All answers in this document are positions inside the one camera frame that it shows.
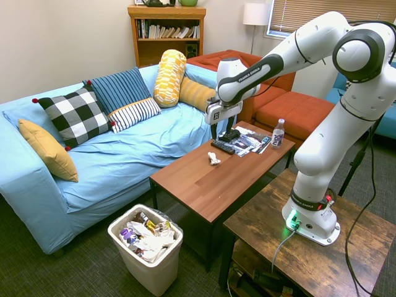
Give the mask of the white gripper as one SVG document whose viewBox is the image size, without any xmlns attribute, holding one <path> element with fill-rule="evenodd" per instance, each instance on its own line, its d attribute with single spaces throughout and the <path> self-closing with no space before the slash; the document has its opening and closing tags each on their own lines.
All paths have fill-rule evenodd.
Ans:
<svg viewBox="0 0 396 297">
<path fill-rule="evenodd" d="M 216 98 L 211 98 L 207 101 L 205 122 L 211 125 L 212 140 L 217 140 L 217 123 L 220 121 L 227 119 L 226 133 L 231 132 L 236 116 L 242 111 L 242 108 L 242 102 L 232 106 L 225 106 L 221 100 Z"/>
</svg>

